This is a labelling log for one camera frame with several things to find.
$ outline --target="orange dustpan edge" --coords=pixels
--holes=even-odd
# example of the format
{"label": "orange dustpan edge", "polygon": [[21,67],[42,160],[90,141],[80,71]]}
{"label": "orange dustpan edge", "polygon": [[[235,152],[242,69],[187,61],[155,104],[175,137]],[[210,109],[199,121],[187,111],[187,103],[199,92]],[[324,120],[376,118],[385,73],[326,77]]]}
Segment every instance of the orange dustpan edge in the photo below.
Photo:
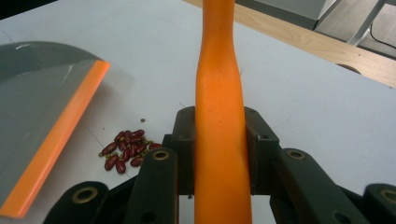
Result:
{"label": "orange dustpan edge", "polygon": [[96,61],[79,85],[18,183],[0,208],[0,216],[23,218],[61,154],[110,64]]}

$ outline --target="wooden edge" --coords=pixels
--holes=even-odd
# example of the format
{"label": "wooden edge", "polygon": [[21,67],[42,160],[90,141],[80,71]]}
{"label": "wooden edge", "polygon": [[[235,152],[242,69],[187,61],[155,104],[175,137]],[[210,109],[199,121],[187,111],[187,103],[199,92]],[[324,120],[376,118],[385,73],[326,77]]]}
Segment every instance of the wooden edge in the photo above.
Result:
{"label": "wooden edge", "polygon": [[26,215],[109,66],[109,63],[103,61],[96,61],[92,65],[20,180],[8,195],[0,209],[0,216],[23,218]]}
{"label": "wooden edge", "polygon": [[[202,7],[202,0],[184,1]],[[396,61],[392,59],[240,5],[235,5],[234,20],[324,60],[355,68],[365,77],[396,88]]]}

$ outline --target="metal screw hole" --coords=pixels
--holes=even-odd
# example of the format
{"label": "metal screw hole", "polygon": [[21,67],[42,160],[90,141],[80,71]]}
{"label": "metal screw hole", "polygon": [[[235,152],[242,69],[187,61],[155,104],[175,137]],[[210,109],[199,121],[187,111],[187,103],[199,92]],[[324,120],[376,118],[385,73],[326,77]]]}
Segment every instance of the metal screw hole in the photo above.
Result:
{"label": "metal screw hole", "polygon": [[79,189],[73,194],[72,201],[73,203],[87,203],[90,200],[94,199],[98,194],[98,190],[95,187],[85,187]]}

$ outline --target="orange stick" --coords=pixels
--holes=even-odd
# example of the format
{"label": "orange stick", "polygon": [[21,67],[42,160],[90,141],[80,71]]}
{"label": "orange stick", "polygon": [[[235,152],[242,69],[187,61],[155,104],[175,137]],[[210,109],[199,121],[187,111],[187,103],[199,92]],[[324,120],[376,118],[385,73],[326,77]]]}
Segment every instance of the orange stick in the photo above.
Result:
{"label": "orange stick", "polygon": [[204,0],[196,77],[195,223],[251,223],[241,79],[233,49],[233,0]]}

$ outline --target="wooden board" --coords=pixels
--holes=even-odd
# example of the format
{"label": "wooden board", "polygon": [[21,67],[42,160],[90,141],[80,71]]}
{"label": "wooden board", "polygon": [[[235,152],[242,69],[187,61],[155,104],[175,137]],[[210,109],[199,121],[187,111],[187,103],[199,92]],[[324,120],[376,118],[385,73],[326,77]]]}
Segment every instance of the wooden board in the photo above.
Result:
{"label": "wooden board", "polygon": [[[201,0],[185,1],[202,7]],[[235,5],[234,20],[332,63],[351,66],[365,77],[396,88],[396,61],[392,59],[239,5]]]}

